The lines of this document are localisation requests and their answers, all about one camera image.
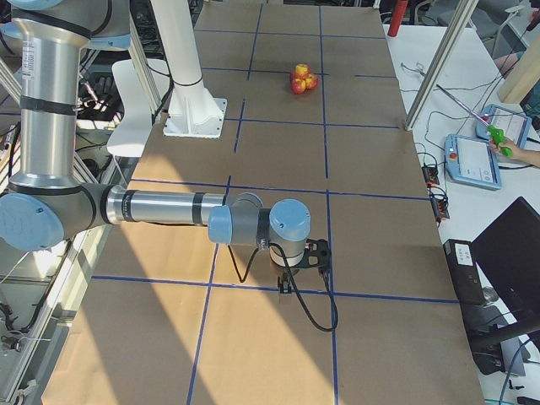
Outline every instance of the cardboard table surface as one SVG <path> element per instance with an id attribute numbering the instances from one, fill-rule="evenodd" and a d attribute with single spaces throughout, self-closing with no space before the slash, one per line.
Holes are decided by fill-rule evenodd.
<path id="1" fill-rule="evenodd" d="M 239 284 L 205 229 L 122 224 L 43 403 L 483 403 L 377 11 L 208 3 L 195 32 L 222 136 L 155 126 L 130 187 L 303 201 L 339 326 L 278 294 L 267 252 Z M 320 75 L 308 94 L 288 90 L 297 62 Z M 329 326 L 317 272 L 296 281 Z"/>

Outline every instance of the blue joint cap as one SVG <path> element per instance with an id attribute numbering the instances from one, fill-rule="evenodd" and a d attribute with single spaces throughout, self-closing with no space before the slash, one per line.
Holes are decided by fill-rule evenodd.
<path id="1" fill-rule="evenodd" d="M 9 0 L 15 7 L 23 10 L 39 11 L 57 6 L 64 0 Z"/>
<path id="2" fill-rule="evenodd" d="M 214 207 L 208 216 L 208 238 L 214 243 L 230 245 L 233 240 L 233 217 L 226 205 Z"/>
<path id="3" fill-rule="evenodd" d="M 0 30 L 4 36 L 8 36 L 9 38 L 14 38 L 15 40 L 23 39 L 23 33 L 15 23 L 3 24 Z"/>
<path id="4" fill-rule="evenodd" d="M 41 200 L 12 193 L 0 198 L 0 237 L 21 251 L 40 251 L 62 241 L 64 229 Z"/>
<path id="5" fill-rule="evenodd" d="M 270 210 L 270 226 L 285 240 L 305 240 L 310 234 L 310 210 L 298 200 L 282 200 Z"/>

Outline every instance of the wooden post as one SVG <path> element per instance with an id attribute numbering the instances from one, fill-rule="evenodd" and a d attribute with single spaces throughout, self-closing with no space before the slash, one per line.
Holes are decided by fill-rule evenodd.
<path id="1" fill-rule="evenodd" d="M 540 80 L 540 36 L 526 50 L 498 91 L 503 103 L 519 104 Z"/>

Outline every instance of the white robot column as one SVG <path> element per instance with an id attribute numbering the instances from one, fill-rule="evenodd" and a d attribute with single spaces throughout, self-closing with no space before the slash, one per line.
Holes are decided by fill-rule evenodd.
<path id="1" fill-rule="evenodd" d="M 151 0 L 174 90 L 164 134 L 219 138 L 227 100 L 204 87 L 187 0 Z"/>

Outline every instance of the black monitor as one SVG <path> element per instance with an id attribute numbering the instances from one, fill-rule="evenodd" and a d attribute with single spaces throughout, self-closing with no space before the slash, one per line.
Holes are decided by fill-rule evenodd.
<path id="1" fill-rule="evenodd" d="M 472 254 L 516 323 L 474 337 L 481 348 L 529 334 L 540 349 L 540 215 L 517 198 L 472 243 Z"/>

